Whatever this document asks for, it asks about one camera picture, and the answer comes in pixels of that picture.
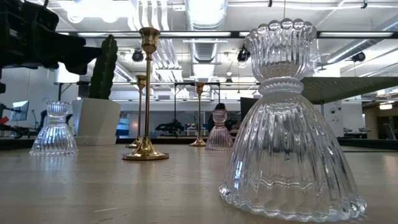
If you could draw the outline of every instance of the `desk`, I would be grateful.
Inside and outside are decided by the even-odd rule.
[[[122,161],[129,152],[124,145],[80,147],[77,157],[0,151],[0,223],[297,223],[252,215],[220,199],[228,152],[155,147],[170,159]],[[364,220],[351,223],[397,223],[398,153],[345,155],[368,203]]]

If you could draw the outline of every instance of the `white pot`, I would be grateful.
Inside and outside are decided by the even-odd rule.
[[[84,98],[72,102],[78,146],[116,144],[120,104],[111,100]]]

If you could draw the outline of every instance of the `ribbed glass vase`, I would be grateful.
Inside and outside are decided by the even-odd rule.
[[[215,127],[210,131],[206,142],[206,149],[211,150],[230,150],[233,142],[232,137],[225,127],[226,110],[213,110],[213,121]]]
[[[284,19],[246,36],[262,98],[241,124],[220,185],[235,207],[300,222],[348,220],[366,209],[333,131],[300,94],[316,33]]]
[[[49,123],[40,131],[30,154],[35,156],[77,154],[75,138],[65,123],[69,106],[70,103],[61,101],[47,102]]]

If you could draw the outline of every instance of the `ribbed glass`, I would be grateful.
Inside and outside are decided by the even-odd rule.
[[[235,207],[300,222],[348,220],[366,209],[333,131],[300,94],[315,37],[300,19],[271,21],[246,37],[262,98],[241,124],[220,185]]]
[[[206,142],[206,149],[211,150],[230,150],[233,142],[232,137],[225,127],[226,110],[213,110],[213,121],[215,127],[210,131]]]
[[[49,123],[37,136],[30,154],[35,156],[76,154],[75,138],[65,123],[70,103],[48,101],[47,114]]]

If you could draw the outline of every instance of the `brass candlestick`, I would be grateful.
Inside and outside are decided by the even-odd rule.
[[[138,86],[138,92],[139,92],[139,104],[138,104],[138,135],[136,140],[131,143],[126,145],[126,148],[129,149],[136,149],[138,146],[142,143],[142,136],[141,136],[141,98],[142,98],[142,89],[145,87],[145,80],[147,77],[145,75],[136,75],[137,79],[137,86]]]
[[[147,57],[147,78],[146,78],[146,94],[145,94],[145,136],[142,143],[131,154],[122,155],[122,159],[127,160],[156,160],[168,159],[169,154],[158,152],[152,145],[149,137],[149,97],[150,97],[150,61],[152,61],[152,53],[156,51],[157,39],[160,32],[151,27],[144,27],[139,30],[142,38],[141,47],[144,49]]]
[[[198,115],[198,136],[197,140],[194,143],[189,144],[189,146],[192,147],[205,147],[206,143],[204,140],[201,138],[201,119],[200,119],[200,98],[201,94],[203,93],[203,87],[205,86],[205,83],[202,82],[196,82],[195,84],[197,86],[197,93],[198,93],[198,99],[199,99],[199,115]]]

